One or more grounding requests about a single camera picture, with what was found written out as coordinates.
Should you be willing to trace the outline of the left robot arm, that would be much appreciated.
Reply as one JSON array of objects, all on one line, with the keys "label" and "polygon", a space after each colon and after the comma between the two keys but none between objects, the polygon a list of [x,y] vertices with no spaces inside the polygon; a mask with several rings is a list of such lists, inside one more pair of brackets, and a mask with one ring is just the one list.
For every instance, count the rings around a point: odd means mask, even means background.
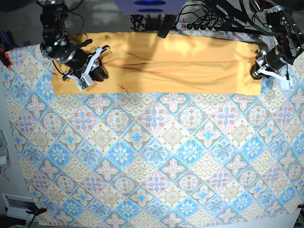
[{"label": "left robot arm", "polygon": [[250,24],[262,34],[273,36],[278,44],[264,51],[251,69],[255,80],[274,77],[279,70],[293,65],[304,52],[304,2],[302,0],[250,0],[253,12],[264,12],[271,30],[265,31],[254,22]]}]

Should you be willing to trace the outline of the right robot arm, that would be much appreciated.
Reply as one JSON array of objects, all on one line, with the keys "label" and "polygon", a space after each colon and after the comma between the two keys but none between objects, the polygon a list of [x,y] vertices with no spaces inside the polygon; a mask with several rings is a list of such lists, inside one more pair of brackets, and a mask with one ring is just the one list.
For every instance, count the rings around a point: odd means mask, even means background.
[{"label": "right robot arm", "polygon": [[43,26],[40,50],[43,56],[69,67],[66,73],[61,74],[64,81],[73,77],[75,80],[84,81],[84,78],[88,77],[101,82],[107,79],[108,75],[102,67],[100,55],[110,47],[97,47],[93,53],[88,53],[83,47],[93,43],[92,39],[79,44],[70,41],[65,21],[74,10],[75,8],[69,9],[63,0],[45,1],[40,14]]}]

